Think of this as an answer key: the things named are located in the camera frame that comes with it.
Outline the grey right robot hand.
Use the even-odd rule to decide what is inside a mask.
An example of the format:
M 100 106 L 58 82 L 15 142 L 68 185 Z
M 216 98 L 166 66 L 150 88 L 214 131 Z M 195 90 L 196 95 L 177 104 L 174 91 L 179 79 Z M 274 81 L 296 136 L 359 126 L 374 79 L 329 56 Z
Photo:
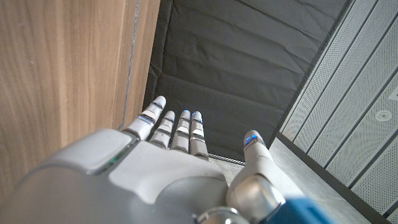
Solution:
M 2 223 L 262 223 L 299 219 L 303 192 L 255 131 L 232 182 L 209 160 L 201 113 L 157 97 L 125 130 L 70 144 L 23 178 Z

